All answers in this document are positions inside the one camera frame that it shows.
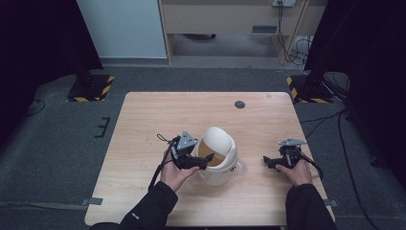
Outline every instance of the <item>black cable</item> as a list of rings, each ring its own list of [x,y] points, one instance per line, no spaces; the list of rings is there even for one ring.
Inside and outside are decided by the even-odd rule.
[[[361,202],[361,199],[359,197],[358,190],[356,188],[355,181],[354,181],[354,178],[353,178],[353,175],[352,175],[352,170],[351,170],[351,167],[350,167],[350,161],[349,161],[349,157],[348,157],[348,154],[347,154],[346,144],[344,143],[343,133],[341,131],[341,116],[343,115],[343,113],[345,111],[346,110],[341,111],[340,115],[338,116],[338,131],[340,133],[341,145],[343,146],[344,156],[346,158],[347,169],[349,170],[349,173],[350,173],[350,180],[351,180],[352,188],[354,189],[356,200],[357,200],[358,205],[359,205],[362,213],[364,214],[365,218],[367,219],[367,221],[371,224],[371,226],[374,229],[378,230],[378,227],[372,222],[372,220],[370,219],[370,217],[367,214],[367,211],[364,208],[364,205]]]
[[[278,1],[278,5],[279,5],[279,16],[278,16],[278,27],[279,27],[279,29],[278,29],[278,41],[280,42],[280,45],[281,45],[282,48],[283,48],[284,60],[290,61],[290,62],[292,62],[292,63],[295,64],[295,65],[300,65],[300,63],[298,64],[298,63],[295,62],[295,59],[298,58],[298,57],[294,57],[294,58],[292,59],[291,57],[293,57],[293,56],[288,54],[288,52],[287,52],[287,50],[286,50],[286,47],[284,46],[284,38],[283,38],[283,34],[282,34],[283,1],[282,1],[282,0],[279,0],[279,1]]]
[[[169,146],[168,146],[167,150],[165,151],[165,155],[164,155],[164,158],[162,159],[161,164],[158,165],[158,167],[157,167],[156,170],[155,170],[155,173],[154,173],[153,176],[152,176],[151,182],[149,183],[149,186],[148,186],[148,190],[151,190],[151,189],[152,189],[152,187],[153,187],[154,184],[155,184],[156,178],[158,177],[158,174],[161,172],[161,170],[164,168],[164,166],[168,163],[168,162],[166,162],[166,160],[167,160],[168,154],[169,154],[169,152],[170,152],[170,149],[171,149],[171,148],[173,147],[173,145],[174,145],[174,142],[173,142],[173,141],[167,140],[163,135],[161,135],[161,134],[158,133],[156,136],[158,137],[159,140],[168,142]]]
[[[332,114],[332,115],[330,115],[330,116],[327,116],[327,117],[322,117],[322,118],[317,118],[317,119],[314,119],[314,120],[308,120],[308,121],[303,121],[303,122],[301,122],[301,124],[304,124],[304,123],[317,122],[317,121],[322,120],[320,123],[318,123],[318,124],[316,125],[316,127],[314,127],[314,128],[310,131],[310,133],[308,133],[308,134],[306,135],[305,139],[307,139],[307,138],[316,130],[316,128],[317,128],[319,125],[321,125],[323,122],[325,122],[327,119],[330,119],[330,118],[333,118],[333,117],[339,115],[339,114],[340,114],[341,112],[343,112],[344,110],[345,110],[345,109],[343,109],[343,110],[341,110],[341,111],[339,111],[339,112],[336,112],[336,113],[334,113],[334,114]]]
[[[38,114],[38,113],[40,113],[40,112],[45,108],[45,102],[44,102],[44,101],[39,100],[39,99],[35,99],[34,102],[42,103],[42,107],[41,107],[38,111],[36,111],[36,112],[34,112],[34,113],[30,113],[30,114],[24,115],[25,117],[30,117],[30,116],[33,116],[33,115],[35,115],[35,114]]]
[[[322,180],[324,176],[322,169],[312,159],[308,158],[307,156],[301,155],[301,158],[310,163],[314,168],[316,168],[317,172],[319,172],[320,179]]]

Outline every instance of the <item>power cord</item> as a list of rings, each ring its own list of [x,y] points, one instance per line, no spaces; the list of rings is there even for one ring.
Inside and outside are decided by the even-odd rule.
[[[344,156],[346,158],[347,169],[349,170],[349,173],[350,173],[350,180],[351,180],[352,188],[354,189],[354,193],[355,193],[356,201],[358,202],[358,206],[360,207],[360,209],[361,209],[362,213],[364,214],[365,218],[371,224],[373,229],[379,230],[379,228],[372,222],[372,220],[368,216],[368,213],[365,210],[364,205],[361,202],[361,198],[359,197],[358,190],[357,190],[356,185],[355,185],[355,180],[354,180],[354,177],[352,175],[352,170],[351,170],[351,167],[350,167],[350,161],[349,161],[349,157],[348,157],[348,154],[347,154],[347,148],[346,148],[346,144],[344,142],[343,133],[341,131],[341,116],[343,115],[343,113],[345,111],[346,110],[342,110],[340,112],[340,115],[338,116],[338,131],[340,133],[341,145],[343,146]]]
[[[38,114],[38,113],[40,113],[40,112],[45,108],[45,102],[44,102],[44,101],[39,100],[39,99],[35,99],[34,102],[42,103],[42,107],[41,107],[38,111],[36,111],[36,112],[34,112],[34,113],[30,113],[30,114],[24,115],[25,117],[30,117],[30,116],[33,116],[33,115],[35,115],[35,114]]]
[[[322,118],[317,118],[317,119],[314,119],[314,120],[308,120],[308,121],[303,121],[303,122],[301,122],[301,124],[304,124],[304,123],[310,123],[310,122],[321,121],[320,123],[318,123],[318,124],[316,125],[316,127],[314,127],[314,128],[306,135],[305,139],[307,139],[307,138],[316,130],[316,128],[317,128],[319,125],[321,125],[323,122],[325,122],[326,120],[328,120],[328,119],[330,119],[330,118],[333,118],[333,117],[339,115],[341,112],[343,112],[343,111],[345,111],[345,110],[346,110],[346,109],[343,109],[343,110],[341,110],[341,111],[339,111],[339,112],[336,112],[336,113],[334,113],[334,114],[332,114],[332,115],[330,115],[330,116],[327,116],[327,117],[322,117]]]
[[[291,58],[292,56],[290,54],[288,54],[286,47],[284,46],[284,38],[283,38],[283,34],[282,34],[282,17],[283,17],[283,1],[279,0],[278,1],[278,6],[279,6],[279,16],[278,16],[278,41],[280,43],[280,45],[283,48],[283,55],[284,55],[284,60],[292,62],[296,65],[301,65],[301,63],[296,63],[295,59],[298,57],[294,57],[293,59]]]

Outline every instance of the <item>gray carpet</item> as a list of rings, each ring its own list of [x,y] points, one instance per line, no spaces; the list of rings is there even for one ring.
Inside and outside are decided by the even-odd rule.
[[[45,107],[26,117],[0,155],[0,202],[50,202],[79,205],[89,198],[114,131],[124,96],[131,91],[283,91],[286,77],[298,70],[107,67],[114,79],[103,102],[66,103],[75,81],[67,76],[49,82],[36,93]],[[33,102],[36,113],[42,102]],[[296,103],[300,121],[332,115],[343,105]],[[103,117],[110,125],[103,138]],[[372,229],[357,204],[350,183],[337,126],[338,117],[323,122],[307,138],[323,169],[324,186],[340,206],[333,209],[339,229]],[[391,171],[370,165],[371,155],[358,130],[341,120],[350,166],[360,198],[379,229],[406,229],[406,193]],[[304,123],[307,135],[317,122]],[[0,208],[0,229],[88,229],[84,210]]]

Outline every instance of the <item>wooden table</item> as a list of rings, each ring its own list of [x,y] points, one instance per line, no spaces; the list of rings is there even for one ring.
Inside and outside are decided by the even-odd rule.
[[[245,107],[236,108],[236,101]],[[102,204],[89,205],[85,222],[120,222],[147,193],[168,147],[158,133],[171,139],[186,130],[200,140],[211,126],[234,138],[246,172],[220,187],[189,178],[177,192],[179,201],[167,226],[285,225],[284,203],[291,183],[268,169],[262,156],[279,158],[279,141],[305,137],[290,96],[268,92],[128,93],[93,193]],[[302,149],[311,157],[308,146]],[[317,171],[311,170],[314,185],[327,198]]]

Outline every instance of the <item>white cabinet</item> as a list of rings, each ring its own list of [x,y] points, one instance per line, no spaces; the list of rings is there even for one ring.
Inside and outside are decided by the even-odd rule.
[[[101,60],[167,58],[158,1],[77,2]]]

